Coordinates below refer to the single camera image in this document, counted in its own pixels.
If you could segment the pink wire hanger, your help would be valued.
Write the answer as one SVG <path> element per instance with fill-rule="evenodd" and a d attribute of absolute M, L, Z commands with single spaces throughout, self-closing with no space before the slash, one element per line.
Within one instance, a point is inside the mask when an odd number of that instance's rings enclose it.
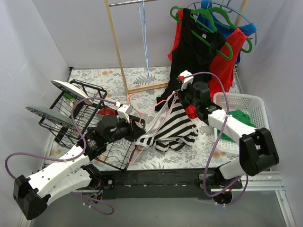
<path fill-rule="evenodd" d="M 135 108 L 133 108 L 139 114 L 139 117 L 140 117 L 139 124 L 141 124 L 143 122 L 144 114 L 146 114 L 153 108 L 160 106 L 160 104 L 163 104 L 163 107 L 160 109 L 158 114 L 154 117 L 153 121 L 151 122 L 150 126 L 147 128 L 146 133 L 143 136 L 140 136 L 139 139 L 135 140 L 134 148 L 131 151 L 130 157 L 128 158 L 129 164 L 131 164 L 131 165 L 134 164 L 135 161 L 137 160 L 137 158 L 141 155 L 141 153 L 145 149 L 148 149 L 150 146 L 152 146 L 152 144 L 155 140 L 156 133 L 160 130 L 160 127 L 164 124 L 164 121 L 166 120 L 168 115 L 171 113 L 173 105 L 175 104 L 177 99 L 178 99 L 178 93 L 177 93 L 177 91 L 173 91 L 172 94 L 169 95 L 167 99 L 160 101 L 158 104 L 156 104 L 155 106 L 151 107 L 150 109 L 148 109 L 144 112 L 140 112 L 140 111 L 136 110 Z M 132 156 L 133 156 L 134 152 L 136 151 L 136 149 L 140 149 L 140 148 L 141 148 L 141 150 L 140 150 L 139 154 L 137 155 L 137 157 L 134 159 L 134 161 L 131 161 Z"/>

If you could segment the wooden clothes rack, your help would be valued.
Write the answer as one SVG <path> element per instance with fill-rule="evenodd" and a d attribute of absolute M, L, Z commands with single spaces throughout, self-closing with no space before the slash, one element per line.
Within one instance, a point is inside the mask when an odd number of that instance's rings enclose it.
<path fill-rule="evenodd" d="M 144 85 L 144 86 L 140 86 L 140 87 L 128 88 L 126 76 L 125 76 L 125 73 L 124 73 L 124 68 L 123 68 L 123 65 L 122 65 L 121 55 L 120 55 L 120 51 L 119 51 L 119 47 L 118 47 L 118 41 L 117 41 L 117 37 L 116 37 L 116 32 L 115 32 L 113 20 L 112 20 L 110 7 L 137 4 L 137 3 L 141 3 L 140 1 L 141 0 L 131 0 L 131 1 L 113 3 L 113 4 L 109 4 L 108 0 L 104 1 L 106 11 L 107 11 L 107 17 L 108 17 L 110 29 L 111 29 L 111 33 L 112 33 L 112 37 L 113 37 L 113 41 L 114 41 L 114 45 L 115 45 L 116 55 L 117 55 L 117 58 L 118 58 L 119 67 L 120 67 L 121 75 L 122 75 L 122 78 L 123 78 L 123 83 L 124 83 L 124 87 L 125 87 L 127 101 L 128 101 L 129 104 L 131 103 L 131 101 L 130 101 L 130 97 L 128 95 L 132 95 L 136 92 L 142 92 L 142 91 L 147 91 L 147 90 L 152 90 L 152 89 L 166 88 L 167 85 L 168 85 L 168 81 L 164 81 L 164 82 Z M 154 1 L 154 0 L 144 0 L 144 2 L 151 2 L 151 1 Z"/>

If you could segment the white plastic basket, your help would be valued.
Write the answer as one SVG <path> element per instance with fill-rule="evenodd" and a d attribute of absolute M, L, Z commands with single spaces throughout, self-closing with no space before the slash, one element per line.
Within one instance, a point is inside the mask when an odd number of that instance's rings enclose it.
<path fill-rule="evenodd" d="M 256 125 L 256 128 L 269 129 L 266 109 L 261 98 L 258 96 L 237 93 L 227 93 L 226 96 L 229 104 L 229 112 L 242 110 L 250 116 L 250 119 L 252 123 Z M 237 155 L 239 153 L 239 146 L 236 142 L 220 138 L 215 151 Z"/>

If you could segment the green hanger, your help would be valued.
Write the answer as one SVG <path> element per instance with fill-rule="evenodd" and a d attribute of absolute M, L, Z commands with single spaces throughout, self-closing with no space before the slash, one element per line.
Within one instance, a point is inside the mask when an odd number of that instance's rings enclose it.
<path fill-rule="evenodd" d="M 181 7 L 178 7 L 178 6 L 173 6 L 171 9 L 170 9 L 170 16 L 172 18 L 174 18 L 178 23 L 182 24 L 181 20 L 179 19 L 179 17 L 177 17 L 176 15 L 174 16 L 173 15 L 173 10 L 182 10 L 184 11 L 184 8 L 181 8 Z M 215 27 L 215 24 L 214 24 L 214 20 L 213 20 L 213 17 L 211 15 L 211 13 L 207 10 L 207 9 L 203 9 L 203 8 L 199 8 L 199 9 L 190 9 L 189 10 L 190 12 L 190 17 L 195 21 L 197 22 L 199 25 L 200 25 L 200 29 L 202 29 L 203 31 L 205 32 L 210 32 L 210 33 L 215 33 L 217 32 L 217 28 Z M 201 23 L 197 17 L 195 17 L 194 15 L 198 15 L 200 14 L 202 17 L 206 18 L 211 26 L 212 26 L 212 29 L 210 29 L 208 26 L 204 25 L 203 23 Z M 201 37 L 200 35 L 198 35 L 194 30 L 191 29 L 191 32 L 194 36 L 196 36 L 198 39 L 200 39 L 203 43 L 205 43 L 207 46 L 211 46 L 211 44 L 209 42 L 207 42 L 207 40 L 203 37 Z M 220 50 L 216 50 L 216 53 L 220 54 L 223 58 L 225 58 L 226 60 L 231 60 L 232 57 L 233 57 L 233 51 L 232 51 L 232 47 L 227 43 L 225 42 L 224 43 L 228 50 L 229 50 L 229 56 L 226 56 L 225 54 L 223 54 Z"/>
<path fill-rule="evenodd" d="M 215 27 L 224 35 L 225 38 L 227 38 L 229 35 L 232 34 L 234 30 L 239 28 L 246 36 L 250 36 L 252 34 L 255 35 L 255 44 L 257 43 L 257 29 L 253 23 L 251 23 L 248 19 L 244 17 L 244 15 L 237 10 L 230 8 L 228 5 L 220 5 L 219 7 L 213 7 L 212 4 L 219 5 L 215 2 L 210 1 L 209 5 L 206 7 L 206 9 L 211 13 L 214 20 Z M 230 13 L 236 13 L 237 17 L 234 23 L 231 22 L 229 18 Z M 224 20 L 228 23 L 227 25 L 223 22 L 219 21 L 214 15 L 215 14 L 221 14 Z M 239 26 L 240 20 L 244 19 L 247 21 L 247 24 L 244 26 Z"/>

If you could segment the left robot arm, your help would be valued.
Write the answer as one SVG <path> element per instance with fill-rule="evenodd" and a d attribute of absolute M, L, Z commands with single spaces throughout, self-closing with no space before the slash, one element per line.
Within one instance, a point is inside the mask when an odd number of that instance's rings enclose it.
<path fill-rule="evenodd" d="M 121 139 L 136 141 L 145 134 L 144 128 L 145 121 L 136 116 L 130 115 L 127 121 L 105 115 L 58 161 L 30 176 L 17 177 L 13 198 L 26 219 L 37 218 L 52 202 L 76 189 L 98 188 L 102 174 L 91 161 L 105 152 L 110 143 Z"/>

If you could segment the blue tank top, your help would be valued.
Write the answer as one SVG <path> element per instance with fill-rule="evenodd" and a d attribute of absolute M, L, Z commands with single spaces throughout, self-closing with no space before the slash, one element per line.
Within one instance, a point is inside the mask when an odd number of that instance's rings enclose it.
<path fill-rule="evenodd" d="M 230 12 L 236 12 L 239 16 L 243 17 L 243 15 L 241 13 L 238 13 L 237 11 L 229 8 L 228 5 L 225 6 L 226 8 L 228 8 L 230 11 L 225 11 L 222 7 L 212 7 L 212 1 L 211 0 L 203 0 L 201 1 L 201 8 L 202 9 L 207 9 L 212 17 L 213 17 L 213 21 L 214 21 L 214 25 L 211 25 L 211 22 L 206 19 L 204 16 L 202 16 L 201 14 L 198 15 L 198 21 L 207 26 L 207 28 L 213 29 L 213 28 L 217 28 L 223 35 L 225 38 L 229 37 L 233 31 L 235 31 L 237 28 L 239 30 L 241 30 L 247 37 L 249 37 L 252 34 L 255 34 L 255 44 L 257 43 L 257 35 L 256 35 L 256 27 L 253 23 L 248 23 L 247 25 L 244 26 L 236 26 L 235 23 L 232 23 L 231 20 L 228 17 L 228 14 Z M 216 14 L 221 14 L 224 19 L 226 20 L 226 22 L 228 23 L 227 25 L 222 23 L 221 21 L 219 21 L 214 15 L 213 12 L 215 12 Z M 249 53 L 252 51 L 252 42 L 249 38 L 247 38 L 246 40 L 249 44 L 249 49 L 245 50 L 243 48 L 241 48 L 241 51 L 244 53 Z"/>

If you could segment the green hanger front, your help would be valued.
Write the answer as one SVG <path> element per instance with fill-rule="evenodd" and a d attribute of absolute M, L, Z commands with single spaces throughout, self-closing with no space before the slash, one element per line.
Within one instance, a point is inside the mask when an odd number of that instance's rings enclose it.
<path fill-rule="evenodd" d="M 170 16 L 172 18 L 174 18 L 178 23 L 182 24 L 181 20 L 179 19 L 179 17 L 177 17 L 176 15 L 174 16 L 173 15 L 173 10 L 182 10 L 184 11 L 184 8 L 181 8 L 181 7 L 178 7 L 178 6 L 173 6 L 171 9 L 170 9 Z M 215 24 L 214 24 L 214 20 L 213 20 L 213 17 L 211 15 L 211 13 L 207 10 L 207 9 L 203 9 L 203 8 L 199 8 L 199 9 L 190 9 L 189 10 L 190 12 L 190 17 L 195 21 L 197 22 L 199 25 L 200 25 L 200 29 L 202 29 L 203 31 L 205 32 L 210 32 L 210 33 L 215 33 L 217 32 L 217 28 L 215 27 Z M 211 26 L 212 26 L 212 29 L 210 29 L 208 26 L 204 25 L 203 23 L 201 23 L 197 17 L 195 17 L 194 15 L 198 15 L 200 14 L 202 17 L 206 18 Z M 211 46 L 211 44 L 209 42 L 207 42 L 207 40 L 203 37 L 201 37 L 200 35 L 198 35 L 194 30 L 191 29 L 191 32 L 194 36 L 196 36 L 198 39 L 200 39 L 203 43 L 205 43 L 207 46 Z M 223 54 L 220 50 L 216 50 L 216 53 L 220 54 L 223 58 L 225 58 L 226 60 L 231 60 L 232 57 L 233 57 L 233 51 L 232 51 L 232 47 L 227 43 L 225 42 L 224 43 L 228 50 L 229 50 L 229 56 L 226 56 L 225 54 Z"/>

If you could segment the black white striped tank top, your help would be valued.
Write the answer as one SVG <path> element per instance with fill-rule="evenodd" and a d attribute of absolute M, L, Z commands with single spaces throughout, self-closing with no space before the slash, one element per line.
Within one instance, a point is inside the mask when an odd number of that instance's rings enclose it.
<path fill-rule="evenodd" d="M 160 130 L 156 133 L 151 147 L 166 152 L 168 149 L 181 150 L 185 145 L 193 146 L 198 128 L 190 120 L 182 104 L 177 100 Z"/>

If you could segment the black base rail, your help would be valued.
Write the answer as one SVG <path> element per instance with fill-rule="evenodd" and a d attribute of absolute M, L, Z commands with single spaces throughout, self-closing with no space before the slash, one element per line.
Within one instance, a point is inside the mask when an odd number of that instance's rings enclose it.
<path fill-rule="evenodd" d="M 102 199 L 197 198 L 208 200 L 200 187 L 203 168 L 102 171 Z"/>

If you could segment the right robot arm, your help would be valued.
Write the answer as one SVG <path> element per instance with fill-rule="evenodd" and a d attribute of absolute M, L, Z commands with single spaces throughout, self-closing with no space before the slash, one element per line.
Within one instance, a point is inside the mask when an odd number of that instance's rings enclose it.
<path fill-rule="evenodd" d="M 255 176 L 279 163 L 279 156 L 271 132 L 245 125 L 227 114 L 211 101 L 210 89 L 205 82 L 180 82 L 179 97 L 183 104 L 195 107 L 199 120 L 219 129 L 239 145 L 239 158 L 223 164 L 205 180 L 206 185 L 227 187 L 232 179 Z"/>

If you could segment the green shirt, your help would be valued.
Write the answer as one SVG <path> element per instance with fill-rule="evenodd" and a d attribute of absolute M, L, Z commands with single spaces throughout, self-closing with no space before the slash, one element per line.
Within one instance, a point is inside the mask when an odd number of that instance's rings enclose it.
<path fill-rule="evenodd" d="M 240 121 L 241 123 L 256 128 L 256 125 L 252 123 L 250 116 L 244 113 L 242 110 L 230 111 L 229 114 L 236 120 Z M 230 138 L 228 135 L 224 133 L 221 135 L 221 139 L 235 142 L 232 138 Z"/>

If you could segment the grey-green patterned plate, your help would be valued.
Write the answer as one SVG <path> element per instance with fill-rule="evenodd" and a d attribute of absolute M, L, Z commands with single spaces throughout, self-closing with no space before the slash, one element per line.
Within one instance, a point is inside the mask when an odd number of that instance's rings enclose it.
<path fill-rule="evenodd" d="M 58 124 L 60 126 L 63 126 L 65 128 L 69 129 L 76 129 L 75 125 L 71 118 L 53 110 L 50 108 L 46 108 L 43 106 L 26 106 L 26 109 L 42 118 L 45 118 L 49 121 L 51 121 L 54 124 Z"/>

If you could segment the floral tablecloth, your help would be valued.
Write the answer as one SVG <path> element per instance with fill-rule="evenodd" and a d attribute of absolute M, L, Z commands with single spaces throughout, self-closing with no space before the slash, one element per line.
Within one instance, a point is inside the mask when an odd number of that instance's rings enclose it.
<path fill-rule="evenodd" d="M 170 67 L 150 67 L 149 71 L 148 75 L 146 68 L 124 68 L 128 88 L 152 85 L 169 80 Z M 108 100 L 126 102 L 125 87 L 119 68 L 72 69 L 68 81 L 73 79 L 103 87 L 107 91 L 106 99 Z M 138 96 L 131 95 L 130 97 L 131 104 L 140 112 L 146 111 L 156 104 L 156 97 L 163 92 L 163 88 L 136 92 Z M 233 85 L 229 92 L 242 93 L 236 67 L 234 68 Z M 150 110 L 143 115 L 146 127 L 153 121 L 155 115 L 156 112 L 154 110 Z M 128 167 L 128 170 L 205 167 L 215 141 L 214 129 L 198 119 L 194 119 L 192 122 L 199 130 L 194 146 L 185 146 L 180 151 L 169 149 L 167 152 L 157 151 L 154 147 L 150 147 L 141 153 L 136 162 Z M 49 156 L 60 158 L 68 150 L 53 142 Z M 215 151 L 210 166 L 216 167 L 235 158 L 237 158 L 237 155 Z M 100 170 L 114 170 L 114 168 L 96 160 L 93 161 L 93 164 L 98 166 Z"/>

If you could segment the red tank top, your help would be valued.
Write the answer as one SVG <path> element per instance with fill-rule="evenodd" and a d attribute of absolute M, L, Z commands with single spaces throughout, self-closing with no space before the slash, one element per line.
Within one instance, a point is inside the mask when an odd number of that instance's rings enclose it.
<path fill-rule="evenodd" d="M 234 30 L 233 28 L 225 28 L 221 25 L 218 25 L 218 27 L 216 28 L 223 34 L 223 36 L 227 40 L 227 43 L 231 46 L 233 51 L 233 57 L 231 60 L 226 60 L 224 57 L 217 54 L 210 64 L 210 72 L 216 74 L 219 77 L 224 86 L 225 91 L 228 92 L 233 83 L 234 65 L 240 62 L 240 47 L 243 46 L 246 38 L 248 38 L 249 35 L 256 31 L 256 28 L 254 24 L 240 26 L 236 30 Z M 172 50 L 168 54 L 168 58 L 171 62 L 173 60 L 173 53 L 179 46 L 181 30 L 182 25 L 177 22 L 174 45 Z M 222 89 L 216 79 L 211 79 L 210 82 L 208 82 L 208 85 L 210 86 L 211 99 L 213 100 L 214 94 L 217 92 L 222 92 Z M 190 119 L 197 118 L 196 108 L 192 105 L 187 106 L 185 108 L 185 112 Z"/>

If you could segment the white patterned plate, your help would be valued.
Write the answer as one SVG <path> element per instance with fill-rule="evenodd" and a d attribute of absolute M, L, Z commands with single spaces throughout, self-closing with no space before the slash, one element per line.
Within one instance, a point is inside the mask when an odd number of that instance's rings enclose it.
<path fill-rule="evenodd" d="M 75 100 L 82 100 L 88 98 L 88 96 L 84 91 L 72 85 L 71 83 L 63 82 L 60 80 L 51 80 L 51 83 L 55 85 L 57 88 L 59 88 L 61 91 L 63 91 L 64 93 L 72 96 L 72 98 Z"/>

